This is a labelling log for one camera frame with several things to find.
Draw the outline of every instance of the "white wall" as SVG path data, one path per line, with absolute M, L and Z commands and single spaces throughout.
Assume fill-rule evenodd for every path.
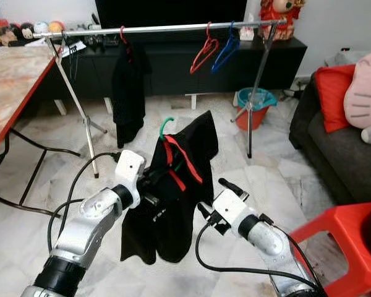
M 245 16 L 258 15 L 259 3 L 248 0 Z M 308 46 L 297 75 L 309 76 L 341 48 L 371 51 L 371 0 L 307 0 L 295 27 Z
M 68 28 L 90 24 L 98 16 L 95 0 L 0 0 L 0 17 L 9 22 L 60 20 Z

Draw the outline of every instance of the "red cushion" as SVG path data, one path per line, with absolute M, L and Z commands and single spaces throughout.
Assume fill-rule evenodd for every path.
M 316 72 L 317 90 L 327 133 L 350 126 L 345 118 L 344 97 L 353 80 L 355 65 L 321 67 Z

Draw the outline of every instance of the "red table edge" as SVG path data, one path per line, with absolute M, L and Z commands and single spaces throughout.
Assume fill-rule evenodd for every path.
M 18 118 L 18 115 L 25 107 L 26 103 L 29 101 L 30 97 L 33 95 L 34 91 L 37 89 L 40 82 L 43 80 L 44 76 L 47 74 L 47 72 L 51 69 L 52 65 L 55 62 L 55 57 L 50 60 L 48 65 L 45 67 L 44 71 L 40 74 L 36 82 L 33 84 L 33 87 L 29 90 L 29 92 L 26 94 L 25 98 L 21 102 L 21 104 L 18 106 L 18 108 L 15 110 L 15 112 L 12 114 L 10 119 L 8 120 L 7 124 L 4 126 L 4 128 L 0 132 L 0 142 L 4 139 L 6 136 L 8 130 L 11 128 L 12 124 L 15 122 L 15 120 Z

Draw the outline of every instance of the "pink plush toy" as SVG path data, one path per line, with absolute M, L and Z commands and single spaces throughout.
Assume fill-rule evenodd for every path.
M 356 64 L 352 84 L 345 94 L 344 109 L 347 121 L 364 129 L 361 137 L 371 144 L 371 54 Z

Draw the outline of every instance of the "red figurine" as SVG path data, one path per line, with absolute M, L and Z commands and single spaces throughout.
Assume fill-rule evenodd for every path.
M 287 40 L 294 34 L 293 18 L 298 19 L 305 0 L 261 0 L 261 20 L 287 20 L 287 24 L 279 25 L 273 40 Z M 263 34 L 268 38 L 271 26 L 263 27 Z

